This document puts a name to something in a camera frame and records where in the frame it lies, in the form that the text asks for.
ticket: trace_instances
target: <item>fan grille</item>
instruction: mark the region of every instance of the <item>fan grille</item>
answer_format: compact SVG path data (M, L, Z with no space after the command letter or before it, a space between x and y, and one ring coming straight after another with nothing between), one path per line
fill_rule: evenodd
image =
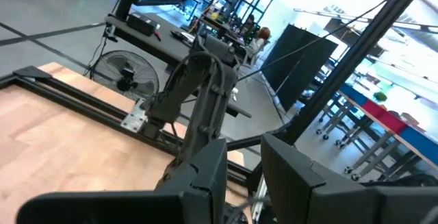
M148 99L159 90L158 76L151 64L140 55L124 50L99 57L90 78L132 100Z

